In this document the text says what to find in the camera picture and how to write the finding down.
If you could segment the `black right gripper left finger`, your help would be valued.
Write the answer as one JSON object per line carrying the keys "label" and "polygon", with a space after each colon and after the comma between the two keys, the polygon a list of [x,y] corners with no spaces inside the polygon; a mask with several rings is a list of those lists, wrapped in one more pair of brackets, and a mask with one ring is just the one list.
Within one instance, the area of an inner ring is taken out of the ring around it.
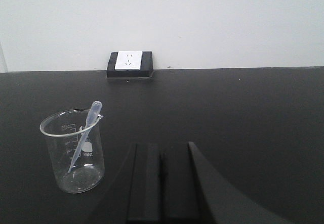
{"label": "black right gripper left finger", "polygon": [[156,144],[137,144],[127,223],[161,223],[160,157]]}

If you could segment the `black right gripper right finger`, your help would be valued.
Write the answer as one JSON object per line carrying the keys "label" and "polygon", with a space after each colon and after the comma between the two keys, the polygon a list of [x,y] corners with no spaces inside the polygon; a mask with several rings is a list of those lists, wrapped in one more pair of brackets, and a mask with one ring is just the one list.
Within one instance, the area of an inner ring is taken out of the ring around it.
{"label": "black right gripper right finger", "polygon": [[234,187],[194,142],[163,153],[165,223],[290,223]]}

